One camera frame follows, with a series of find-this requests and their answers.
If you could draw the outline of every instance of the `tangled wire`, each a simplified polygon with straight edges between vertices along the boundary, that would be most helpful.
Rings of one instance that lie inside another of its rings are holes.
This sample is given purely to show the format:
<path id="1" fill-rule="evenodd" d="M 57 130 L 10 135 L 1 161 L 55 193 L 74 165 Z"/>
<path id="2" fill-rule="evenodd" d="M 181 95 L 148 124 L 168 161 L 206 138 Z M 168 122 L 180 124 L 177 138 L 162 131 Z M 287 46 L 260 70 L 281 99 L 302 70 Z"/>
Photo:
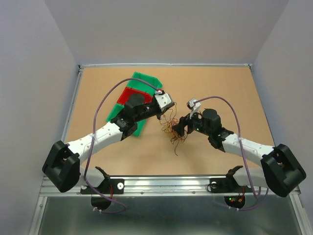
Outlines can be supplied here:
<path id="1" fill-rule="evenodd" d="M 177 120 L 177 118 L 175 118 L 175 116 L 176 116 L 176 114 L 177 114 L 176 105 L 177 105 L 177 104 L 175 103 L 175 114 L 174 114 L 174 116 L 172 117 L 172 114 L 173 114 L 174 110 L 173 110 L 173 109 L 170 109 L 170 110 L 172 110 L 172 112 L 171 112 L 171 114 L 170 114 L 169 119 L 167 119 L 166 116 L 163 115 L 162 117 L 163 117 L 163 119 L 165 120 L 165 122 L 164 122 L 164 123 L 161 123 L 161 120 L 160 120 L 160 124 L 163 125 L 162 131 L 163 131 L 164 133 L 168 134 L 168 135 L 171 137 L 171 140 L 170 140 L 171 143 L 172 143 L 173 145 L 174 145 L 175 143 L 177 143 L 176 146 L 175 146 L 175 149 L 174 149 L 174 153 L 176 154 L 176 156 L 178 156 L 178 154 L 176 153 L 176 148 L 177 148 L 179 142 L 184 142 L 184 141 L 186 140 L 186 138 L 187 138 L 188 135 L 187 135 L 187 132 L 186 132 L 186 130 L 185 130 L 185 135 L 184 135 L 184 136 L 179 136 L 179 135 L 177 134 L 177 132 L 174 131 L 173 128 L 172 128 L 174 125 L 176 125 L 176 124 L 179 123 L 179 121 Z"/>

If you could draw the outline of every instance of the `white wall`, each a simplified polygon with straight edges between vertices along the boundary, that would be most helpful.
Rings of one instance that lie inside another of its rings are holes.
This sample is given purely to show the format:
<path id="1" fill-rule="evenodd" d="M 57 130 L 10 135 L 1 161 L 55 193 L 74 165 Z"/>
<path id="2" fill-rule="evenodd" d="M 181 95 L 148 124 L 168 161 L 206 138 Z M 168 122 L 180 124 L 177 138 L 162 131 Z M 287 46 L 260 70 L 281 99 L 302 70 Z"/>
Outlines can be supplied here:
<path id="1" fill-rule="evenodd" d="M 76 63 L 43 0 L 0 6 L 0 234 L 28 234 Z"/>
<path id="2" fill-rule="evenodd" d="M 45 0 L 78 64 L 252 63 L 288 0 Z"/>
<path id="3" fill-rule="evenodd" d="M 300 185 L 313 225 L 313 1 L 290 0 L 252 66 L 275 143 L 307 173 Z"/>

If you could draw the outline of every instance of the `plastic storage bin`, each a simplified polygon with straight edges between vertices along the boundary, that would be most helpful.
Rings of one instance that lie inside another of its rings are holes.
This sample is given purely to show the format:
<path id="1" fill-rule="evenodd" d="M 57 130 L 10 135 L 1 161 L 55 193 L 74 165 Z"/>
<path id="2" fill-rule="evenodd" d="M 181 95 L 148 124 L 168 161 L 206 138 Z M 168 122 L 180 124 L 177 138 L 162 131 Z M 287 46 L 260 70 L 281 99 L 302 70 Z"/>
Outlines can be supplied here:
<path id="1" fill-rule="evenodd" d="M 115 104 L 114 108 L 112 109 L 110 115 L 107 118 L 107 122 L 111 121 L 112 118 L 116 117 L 116 115 L 118 115 L 118 113 L 124 108 L 124 105 L 121 104 Z M 137 130 L 133 133 L 134 136 L 139 136 L 143 126 L 145 124 L 146 120 L 142 120 L 140 122 L 137 123 Z"/>
<path id="2" fill-rule="evenodd" d="M 139 90 L 135 90 L 133 88 L 130 87 L 125 87 L 122 95 L 120 96 L 120 98 L 117 100 L 118 104 L 122 104 L 125 105 L 126 101 L 128 100 L 128 98 L 132 95 L 132 94 L 141 94 L 143 95 L 143 97 L 145 98 L 145 103 L 149 103 L 152 100 L 152 96 L 149 95 L 148 93 L 139 91 Z"/>
<path id="3" fill-rule="evenodd" d="M 156 88 L 162 88 L 162 83 L 156 77 L 148 76 L 139 72 L 134 72 L 132 77 L 139 78 L 141 80 L 149 82 L 151 85 L 155 86 Z M 130 88 L 142 91 L 142 92 L 146 92 L 150 94 L 151 96 L 153 96 L 153 94 L 155 93 L 155 90 L 152 87 L 139 81 L 131 80 L 128 82 L 127 86 Z"/>

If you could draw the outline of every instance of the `tan table surface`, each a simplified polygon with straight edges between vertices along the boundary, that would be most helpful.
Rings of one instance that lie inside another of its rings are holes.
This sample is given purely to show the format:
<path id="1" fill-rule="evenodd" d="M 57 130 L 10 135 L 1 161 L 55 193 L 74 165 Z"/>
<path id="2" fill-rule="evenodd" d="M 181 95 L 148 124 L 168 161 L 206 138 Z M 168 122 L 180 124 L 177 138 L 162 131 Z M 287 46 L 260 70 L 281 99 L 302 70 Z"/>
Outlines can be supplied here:
<path id="1" fill-rule="evenodd" d="M 157 77 L 163 89 L 177 103 L 177 117 L 189 110 L 186 102 L 191 98 L 219 95 L 234 107 L 241 125 L 242 136 L 251 141 L 273 145 L 249 68 L 233 67 L 168 67 L 168 68 L 86 68 L 76 98 L 67 141 L 79 139 L 92 132 L 92 121 L 103 96 L 117 82 L 131 77 L 133 72 Z M 105 101 L 97 118 L 97 128 L 106 118 L 127 82 L 120 85 Z M 201 103 L 201 111 L 218 111 L 222 124 L 237 133 L 231 109 L 221 100 Z M 179 143 L 177 154 L 168 135 L 162 132 L 156 117 L 146 121 L 140 137 L 128 137 L 112 144 L 92 156 L 90 166 L 99 166 L 111 175 L 174 175 L 225 174 L 237 165 L 241 157 L 214 149 L 203 134 L 193 132 L 184 143 Z"/>

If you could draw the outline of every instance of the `table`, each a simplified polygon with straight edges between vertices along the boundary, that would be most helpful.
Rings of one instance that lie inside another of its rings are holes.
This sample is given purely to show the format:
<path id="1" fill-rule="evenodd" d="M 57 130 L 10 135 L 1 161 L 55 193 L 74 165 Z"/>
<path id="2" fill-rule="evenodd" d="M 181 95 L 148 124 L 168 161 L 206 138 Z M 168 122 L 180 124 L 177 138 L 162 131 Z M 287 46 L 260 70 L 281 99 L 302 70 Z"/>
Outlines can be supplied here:
<path id="1" fill-rule="evenodd" d="M 67 142 L 92 132 L 93 116 L 103 96 L 135 71 L 157 77 L 163 83 L 164 90 L 177 103 L 178 118 L 189 112 L 186 102 L 191 98 L 219 95 L 233 105 L 244 138 L 273 145 L 250 69 L 244 67 L 85 68 Z M 120 85 L 108 97 L 98 114 L 97 128 L 106 123 L 125 86 L 126 83 Z M 234 115 L 223 101 L 203 101 L 201 110 L 204 108 L 216 109 L 223 126 L 238 132 Z M 225 174 L 229 169 L 243 165 L 241 157 L 214 149 L 200 133 L 192 133 L 184 143 L 179 143 L 176 156 L 175 146 L 161 129 L 156 117 L 148 119 L 140 137 L 131 136 L 99 151 L 93 155 L 90 166 L 99 166 L 110 175 L 200 175 Z"/>

